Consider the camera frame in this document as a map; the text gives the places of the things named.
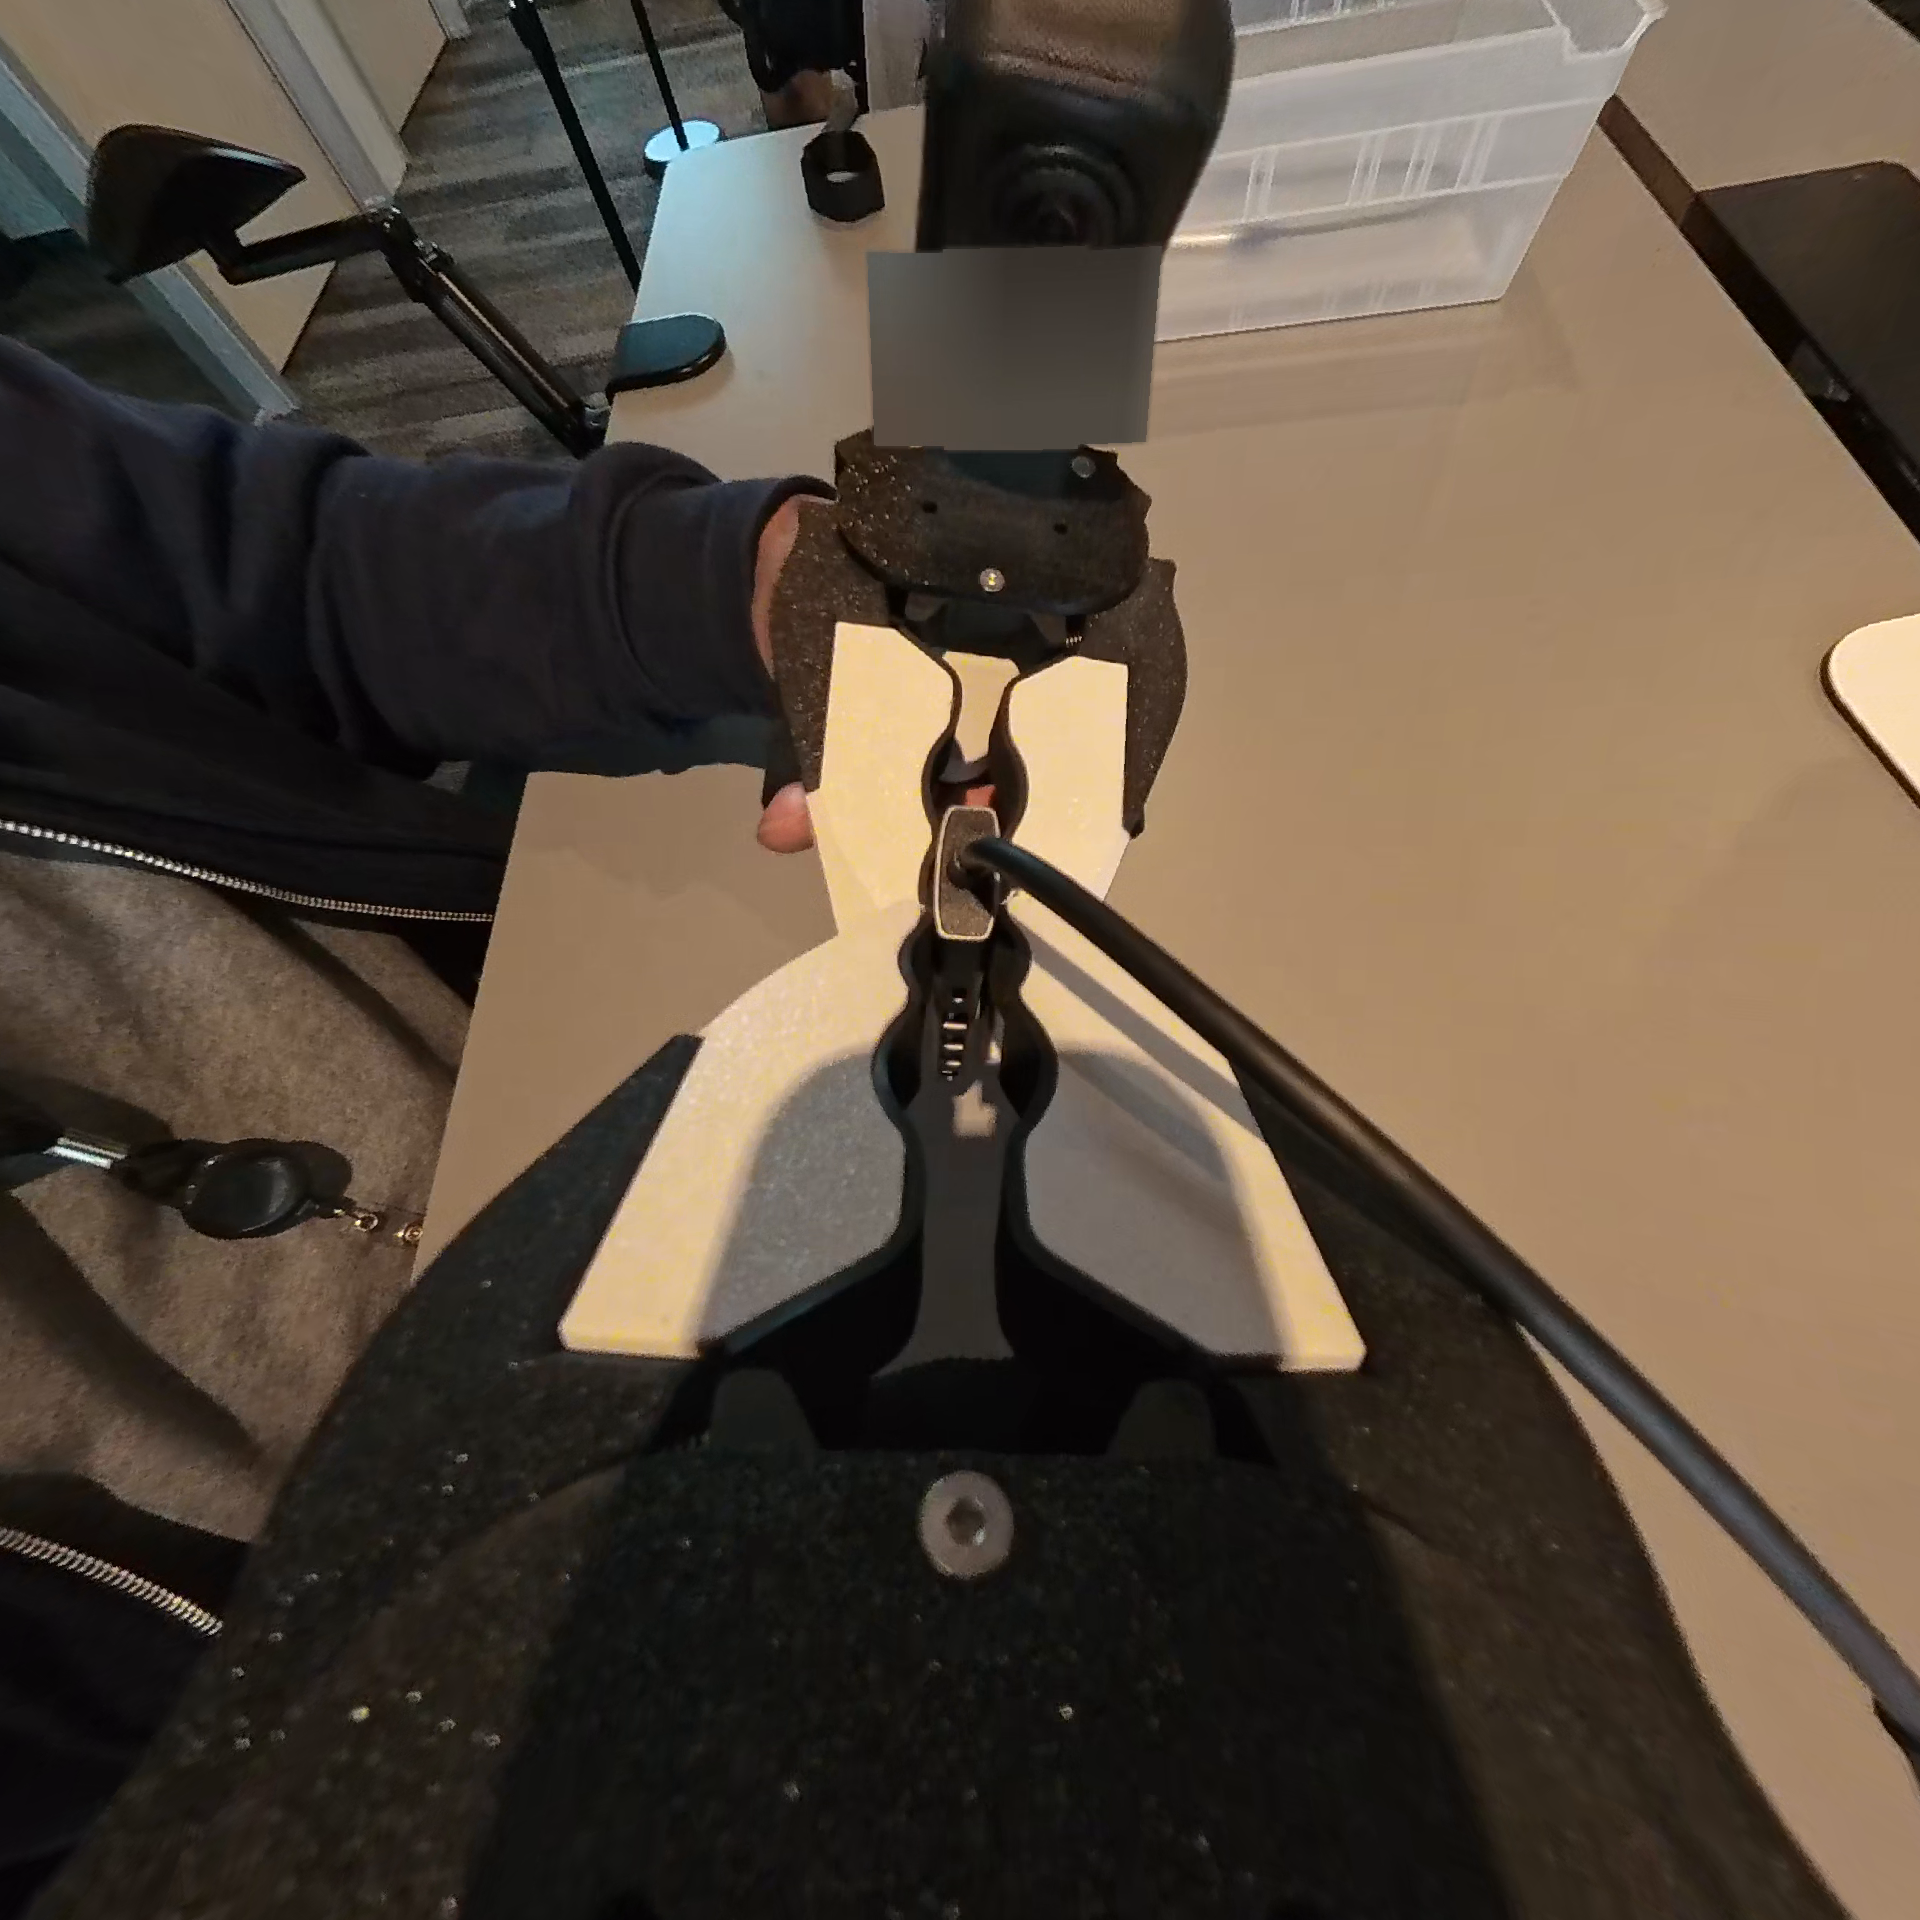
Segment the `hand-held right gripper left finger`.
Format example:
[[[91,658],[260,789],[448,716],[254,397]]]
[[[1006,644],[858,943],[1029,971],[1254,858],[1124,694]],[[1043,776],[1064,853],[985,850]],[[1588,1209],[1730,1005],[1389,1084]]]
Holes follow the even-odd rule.
[[[879,1055],[921,919],[864,912],[706,1022],[565,1308],[566,1352],[689,1362],[907,1244],[921,1175]]]

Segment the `person's left hand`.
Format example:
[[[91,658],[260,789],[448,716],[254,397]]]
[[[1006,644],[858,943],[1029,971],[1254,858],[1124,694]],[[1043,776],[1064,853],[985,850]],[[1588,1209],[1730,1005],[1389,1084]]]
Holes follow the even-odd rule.
[[[779,582],[791,562],[797,534],[805,531],[806,503],[806,493],[784,495],[757,531],[749,628],[765,680],[772,680],[772,612],[779,598]],[[805,853],[815,846],[805,782],[796,772],[779,772],[781,763],[784,760],[779,754],[770,760],[770,772],[762,782],[762,811],[757,821],[757,844],[770,853]]]

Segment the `black tripod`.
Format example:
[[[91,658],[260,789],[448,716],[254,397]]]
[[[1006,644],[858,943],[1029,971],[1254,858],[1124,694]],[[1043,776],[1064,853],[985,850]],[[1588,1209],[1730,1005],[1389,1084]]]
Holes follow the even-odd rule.
[[[665,169],[714,149],[727,129],[706,111],[703,54],[727,49],[714,2],[506,2],[565,149],[627,288]]]

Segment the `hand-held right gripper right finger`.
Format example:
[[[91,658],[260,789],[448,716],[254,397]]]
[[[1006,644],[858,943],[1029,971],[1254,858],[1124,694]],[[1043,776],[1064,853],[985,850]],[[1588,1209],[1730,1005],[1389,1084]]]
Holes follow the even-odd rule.
[[[1051,1091],[1020,1147],[1039,1250],[1198,1350],[1357,1373],[1361,1334],[1227,1056],[1048,906],[1014,906]]]

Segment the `clear plastic bin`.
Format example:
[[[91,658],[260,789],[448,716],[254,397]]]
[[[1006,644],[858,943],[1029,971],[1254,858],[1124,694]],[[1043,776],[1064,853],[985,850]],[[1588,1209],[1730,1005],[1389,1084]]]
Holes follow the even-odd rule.
[[[1662,2],[1234,2],[1156,342],[1500,300]]]

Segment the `person's left forearm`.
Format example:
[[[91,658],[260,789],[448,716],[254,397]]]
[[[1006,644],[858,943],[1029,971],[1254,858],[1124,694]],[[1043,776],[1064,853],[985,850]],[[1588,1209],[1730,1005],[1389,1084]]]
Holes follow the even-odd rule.
[[[765,720],[772,586],[822,495],[656,445],[396,462],[2,342],[2,631],[86,642],[86,689],[165,665],[395,772],[611,772]]]

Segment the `black badge reel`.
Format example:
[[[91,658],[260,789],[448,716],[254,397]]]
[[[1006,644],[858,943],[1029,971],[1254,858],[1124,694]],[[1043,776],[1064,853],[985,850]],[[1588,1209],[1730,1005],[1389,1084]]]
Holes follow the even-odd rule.
[[[132,1195],[176,1210],[212,1241],[262,1241],[304,1223],[342,1223],[359,1237],[420,1248],[424,1218],[396,1206],[365,1206],[350,1191],[350,1163],[307,1140],[169,1138],[140,1147],[61,1133],[36,1150],[50,1165],[90,1169]]]

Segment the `black round cap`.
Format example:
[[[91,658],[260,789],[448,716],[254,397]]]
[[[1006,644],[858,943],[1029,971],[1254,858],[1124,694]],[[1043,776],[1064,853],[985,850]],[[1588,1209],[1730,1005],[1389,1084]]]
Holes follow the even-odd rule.
[[[806,207],[840,228],[862,223],[884,207],[880,165],[854,129],[822,129],[802,149]]]

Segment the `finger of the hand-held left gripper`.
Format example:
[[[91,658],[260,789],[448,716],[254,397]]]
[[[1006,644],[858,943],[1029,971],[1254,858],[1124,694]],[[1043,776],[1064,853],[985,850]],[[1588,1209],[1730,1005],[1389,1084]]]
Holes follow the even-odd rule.
[[[836,919],[924,905],[936,826],[929,766],[954,727],[952,671],[898,628],[840,620],[830,644],[820,782],[806,796]]]
[[[1004,798],[1010,841],[1104,896],[1130,844],[1121,822],[1128,665],[1053,659],[1006,685],[999,719],[1023,779],[1020,802]]]

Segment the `black desk mat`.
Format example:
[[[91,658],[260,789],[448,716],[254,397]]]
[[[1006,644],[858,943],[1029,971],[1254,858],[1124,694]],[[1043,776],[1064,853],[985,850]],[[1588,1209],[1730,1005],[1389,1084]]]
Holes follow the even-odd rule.
[[[1915,176],[1868,161],[1706,188],[1682,235],[1915,531]]]

